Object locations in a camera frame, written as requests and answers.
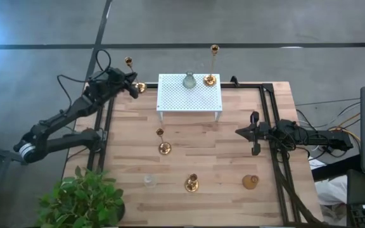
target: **potted plant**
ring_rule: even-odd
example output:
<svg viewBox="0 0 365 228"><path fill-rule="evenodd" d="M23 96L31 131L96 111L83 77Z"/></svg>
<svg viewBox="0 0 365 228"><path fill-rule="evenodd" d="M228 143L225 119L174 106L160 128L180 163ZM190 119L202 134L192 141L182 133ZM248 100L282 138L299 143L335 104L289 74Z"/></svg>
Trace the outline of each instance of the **potted plant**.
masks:
<svg viewBox="0 0 365 228"><path fill-rule="evenodd" d="M42 228L99 228L115 226L125 213L121 197L123 190L115 189L113 178L103 172L86 170L75 177L56 183L53 193L39 199L41 209L37 225Z"/></svg>

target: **wooden table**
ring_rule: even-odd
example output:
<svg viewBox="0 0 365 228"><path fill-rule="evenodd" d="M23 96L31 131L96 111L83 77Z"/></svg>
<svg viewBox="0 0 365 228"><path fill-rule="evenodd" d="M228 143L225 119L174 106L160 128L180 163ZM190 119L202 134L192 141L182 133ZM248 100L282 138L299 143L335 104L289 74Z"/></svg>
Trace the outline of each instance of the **wooden table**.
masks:
<svg viewBox="0 0 365 228"><path fill-rule="evenodd" d="M290 85L273 82L281 118L298 120ZM161 125L156 113L157 91L148 89L138 99L119 94L114 107L105 158L105 170L124 190L126 214L119 225L280 225L274 173L267 142L261 141L259 156L251 155L251 144L234 133L249 125L252 111L264 120L256 89L222 89L223 112L219 122L213 113L166 113ZM95 116L78 119L76 130L93 127ZM156 135L172 152L161 155ZM79 148L70 150L70 155ZM86 167L87 153L67 162L64 176L77 165ZM306 207L322 220L307 155L291 152L291 171L297 194ZM197 174L199 190L189 193L184 181ZM157 178L154 188L144 186L145 174ZM254 190L243 187L243 176L258 175ZM292 220L290 202L287 209Z"/></svg>

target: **gray floor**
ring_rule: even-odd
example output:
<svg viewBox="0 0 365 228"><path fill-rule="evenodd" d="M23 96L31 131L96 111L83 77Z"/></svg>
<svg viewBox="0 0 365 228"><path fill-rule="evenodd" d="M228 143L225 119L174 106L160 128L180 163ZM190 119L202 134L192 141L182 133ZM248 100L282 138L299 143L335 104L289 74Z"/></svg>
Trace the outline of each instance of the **gray floor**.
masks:
<svg viewBox="0 0 365 228"><path fill-rule="evenodd" d="M94 44L105 3L0 0L0 45ZM112 2L102 39L103 44L204 42L365 42L365 1L118 0ZM67 107L56 75L84 79L91 52L0 50L0 148L11 149L38 120ZM128 70L123 59L133 57L139 78L150 82L159 73L206 73L210 66L209 49L118 49L110 54L112 65L123 70ZM365 86L365 47L226 48L217 56L215 71L225 81L232 75L241 81L290 81L298 108L320 125L356 101L311 103L359 97ZM73 82L64 86L72 98L82 89ZM360 134L359 124L350 129ZM347 156L356 153L353 149ZM65 156L58 152L28 166L12 165L0 197L0 227L34 224L36 199L61 178Z"/></svg>

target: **white perforated platform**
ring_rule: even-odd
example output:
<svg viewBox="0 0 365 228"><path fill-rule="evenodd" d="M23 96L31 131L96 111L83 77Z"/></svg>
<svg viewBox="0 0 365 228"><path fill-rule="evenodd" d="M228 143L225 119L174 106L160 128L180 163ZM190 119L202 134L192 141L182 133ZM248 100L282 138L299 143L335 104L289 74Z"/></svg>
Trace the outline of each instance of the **white perforated platform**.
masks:
<svg viewBox="0 0 365 228"><path fill-rule="evenodd" d="M187 89L183 86L186 74L158 75L157 112L163 119L163 111L214 111L215 119L222 111L221 80L214 74L217 84L206 86L203 78L207 74L194 74L196 86Z"/></svg>

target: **black metal frame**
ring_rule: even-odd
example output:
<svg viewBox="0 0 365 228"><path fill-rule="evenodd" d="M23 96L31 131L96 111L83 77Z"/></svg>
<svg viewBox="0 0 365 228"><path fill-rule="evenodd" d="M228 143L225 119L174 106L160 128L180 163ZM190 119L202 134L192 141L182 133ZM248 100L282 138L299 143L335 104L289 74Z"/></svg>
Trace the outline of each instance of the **black metal frame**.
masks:
<svg viewBox="0 0 365 228"><path fill-rule="evenodd" d="M150 83L150 84L147 84L147 87L148 87L148 89L157 89L158 84ZM278 113L278 107L277 107L273 84L271 84L271 83L260 83L260 84L240 83L239 84L237 78L235 76L233 76L231 79L231 82L221 83L221 87L222 88L236 88L236 89L258 89L260 92L264 119L271 126L271 119L270 119L269 110L267 107L267 99L266 99L266 93L268 93L268 95L270 96L270 99L271 99L271 106L272 106L272 112L274 115L274 121L278 122L279 113ZM110 122L111 122L112 111L113 111L114 106L115 106L115 99L111 99L109 101L108 110L106 113L106 120L105 120L105 127L104 127L105 132L109 132L109 130L110 130ZM99 126L101 124L101 119L102 119L101 114L102 114L102 112L97 113L95 127L99 128ZM103 170L103 168L104 168L103 166L104 166L104 161L105 161L107 142L108 141L107 141L107 137L106 137L106 139L104 140L105 146L99 152L98 168L100 170ZM288 212L286 209L286 202L285 202L283 186L280 183L280 181L278 180L278 175L281 174L281 170L280 170L278 159L276 156L277 151L271 142L270 142L270 153L271 153L272 167L274 170L274 178L276 180L276 188L277 188L279 206L280 206L280 210L281 210L281 218L283 219L283 224L287 224L289 222L289 218L288 218ZM96 153L90 152L88 164L87 164L88 169L91 169L91 170L93 169L95 155L96 155ZM281 152L281 155L283 158L283 167L284 167L284 171L285 171L285 178L288 181L290 187L292 189L294 189L293 179L292 179L292 174L291 174L291 169L290 169L290 163L288 162L288 157L284 154L284 151ZM297 206L295 205L293 199L291 199L291 198L290 198L290 202L291 202L291 209L292 209L293 216L294 216L294 222L301 223L300 212L299 212Z"/></svg>

